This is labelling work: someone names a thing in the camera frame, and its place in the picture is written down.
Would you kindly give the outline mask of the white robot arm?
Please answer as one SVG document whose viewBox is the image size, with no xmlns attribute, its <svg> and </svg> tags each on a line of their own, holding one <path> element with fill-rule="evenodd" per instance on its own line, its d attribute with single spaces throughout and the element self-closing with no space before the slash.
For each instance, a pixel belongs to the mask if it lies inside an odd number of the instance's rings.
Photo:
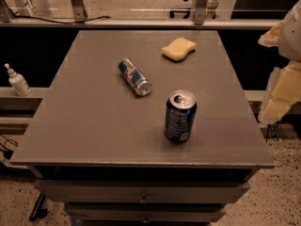
<svg viewBox="0 0 301 226">
<path fill-rule="evenodd" d="M 283 69 L 275 67 L 268 79 L 258 116 L 268 125 L 280 121 L 301 100 L 301 0 L 281 22 L 260 36 L 258 44 L 275 46 L 282 57 L 289 59 Z"/>
</svg>

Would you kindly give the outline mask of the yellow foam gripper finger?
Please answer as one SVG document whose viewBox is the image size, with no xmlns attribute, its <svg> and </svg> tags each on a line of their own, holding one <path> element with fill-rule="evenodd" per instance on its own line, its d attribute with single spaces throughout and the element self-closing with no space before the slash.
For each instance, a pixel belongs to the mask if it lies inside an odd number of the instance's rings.
<svg viewBox="0 0 301 226">
<path fill-rule="evenodd" d="M 290 61 L 283 69 L 271 72 L 258 115 L 268 125 L 280 121 L 301 100 L 301 62 Z"/>
</svg>

